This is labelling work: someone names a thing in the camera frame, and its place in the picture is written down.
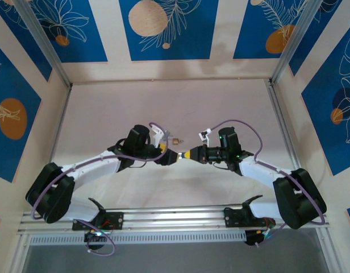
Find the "black connector module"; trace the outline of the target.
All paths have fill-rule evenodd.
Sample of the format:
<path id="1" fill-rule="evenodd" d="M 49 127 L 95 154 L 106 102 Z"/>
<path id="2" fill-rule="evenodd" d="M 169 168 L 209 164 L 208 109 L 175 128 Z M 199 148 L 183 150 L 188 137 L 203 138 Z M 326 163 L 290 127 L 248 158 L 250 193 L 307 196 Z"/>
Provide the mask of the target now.
<path id="1" fill-rule="evenodd" d="M 246 230 L 246 244 L 248 246 L 256 246 L 265 241 L 266 230 Z"/>
<path id="2" fill-rule="evenodd" d="M 84 242 L 90 251 L 97 251 L 105 246 L 107 239 L 103 235 L 87 232 L 84 235 Z"/>

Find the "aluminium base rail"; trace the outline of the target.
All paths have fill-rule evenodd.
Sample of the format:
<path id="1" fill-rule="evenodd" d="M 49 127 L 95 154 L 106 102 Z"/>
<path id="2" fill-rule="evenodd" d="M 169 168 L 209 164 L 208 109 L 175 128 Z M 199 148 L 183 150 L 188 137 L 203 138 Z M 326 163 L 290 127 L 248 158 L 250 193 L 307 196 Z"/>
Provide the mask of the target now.
<path id="1" fill-rule="evenodd" d="M 108 209 L 108 212 L 123 212 L 122 230 L 109 232 L 151 231 L 209 231 L 225 230 L 224 209 L 241 209 L 240 204 L 185 206 L 164 208 Z M 75 220 L 59 220 L 48 224 L 44 220 L 33 220 L 28 212 L 23 214 L 18 233 L 49 234 L 74 233 Z"/>

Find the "aluminium side rail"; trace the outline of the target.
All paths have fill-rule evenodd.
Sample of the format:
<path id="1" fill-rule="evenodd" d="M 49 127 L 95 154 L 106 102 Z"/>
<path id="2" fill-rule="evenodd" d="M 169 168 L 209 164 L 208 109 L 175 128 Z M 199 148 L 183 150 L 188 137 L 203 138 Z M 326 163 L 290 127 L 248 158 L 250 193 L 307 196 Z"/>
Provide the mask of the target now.
<path id="1" fill-rule="evenodd" d="M 277 175 L 281 175 L 276 178 L 272 185 L 275 190 L 276 199 L 280 208 L 291 208 L 292 210 L 297 210 L 302 206 L 310 205 L 307 196 L 302 192 L 295 182 L 302 185 L 303 181 L 301 178 L 307 178 L 306 171 L 301 169 L 301 164 L 298 160 L 295 148 L 291 141 L 291 135 L 286 124 L 286 118 L 284 117 L 283 110 L 281 108 L 280 99 L 277 93 L 272 87 L 271 83 L 266 82 L 266 87 L 269 93 L 269 97 L 274 108 L 274 113 L 277 118 L 278 125 L 280 127 L 282 137 L 285 143 L 286 150 L 291 160 L 293 170 L 287 171 L 284 169 L 278 169 L 276 167 Z"/>
<path id="2" fill-rule="evenodd" d="M 65 96 L 64 105 L 62 107 L 59 123 L 58 123 L 56 131 L 55 131 L 55 135 L 54 135 L 54 139 L 53 139 L 53 145 L 52 145 L 52 149 L 51 149 L 51 152 L 50 152 L 50 155 L 49 155 L 48 162 L 51 162 L 53 160 L 53 158 L 55 157 L 57 144 L 58 144 L 60 133 L 61 133 L 61 128 L 63 126 L 66 110 L 67 110 L 68 103 L 69 103 L 69 100 L 70 100 L 70 95 L 71 95 L 71 92 L 72 92 L 72 86 L 73 86 L 73 84 L 71 83 L 69 85 L 68 91 L 67 91 L 66 96 Z"/>

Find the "aluminium corner post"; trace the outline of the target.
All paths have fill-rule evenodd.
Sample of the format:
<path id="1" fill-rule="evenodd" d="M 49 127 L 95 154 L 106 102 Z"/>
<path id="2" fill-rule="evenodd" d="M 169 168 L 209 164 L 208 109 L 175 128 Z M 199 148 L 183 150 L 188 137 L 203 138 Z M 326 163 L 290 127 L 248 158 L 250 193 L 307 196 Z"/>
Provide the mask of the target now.
<path id="1" fill-rule="evenodd" d="M 29 3 L 26 0 L 12 0 L 14 6 L 20 15 L 22 21 L 28 28 L 30 34 L 35 39 L 36 44 L 42 51 L 43 55 L 49 62 L 52 69 L 56 72 L 61 82 L 67 88 L 67 90 L 71 90 L 72 83 L 62 66 L 62 62 L 58 57 L 53 45 L 51 44 L 48 36 L 46 35 L 44 29 L 42 28 L 39 20 L 36 15 L 32 11 Z"/>
<path id="2" fill-rule="evenodd" d="M 294 27 L 294 30 L 286 43 L 284 51 L 282 52 L 279 61 L 273 71 L 270 78 L 270 84 L 274 87 L 280 80 L 286 67 L 289 65 L 291 58 L 293 57 L 296 49 L 298 48 L 301 40 L 303 39 L 306 31 L 308 30 L 311 22 L 323 0 L 308 0 L 306 7 L 302 11 L 301 16 Z"/>

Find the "aluminium frame leg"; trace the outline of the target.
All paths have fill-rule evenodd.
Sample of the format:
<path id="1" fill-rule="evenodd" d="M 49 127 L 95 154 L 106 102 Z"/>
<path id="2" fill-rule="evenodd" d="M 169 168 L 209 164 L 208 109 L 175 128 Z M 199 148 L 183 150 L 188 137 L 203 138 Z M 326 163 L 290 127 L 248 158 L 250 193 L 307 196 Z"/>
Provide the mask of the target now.
<path id="1" fill-rule="evenodd" d="M 319 243 L 330 273 L 344 273 L 344 266 L 333 242 L 331 232 L 327 227 L 316 228 Z"/>
<path id="2" fill-rule="evenodd" d="M 5 273 L 22 273 L 28 249 L 30 248 L 30 242 L 30 234 L 22 233 L 15 235 Z"/>

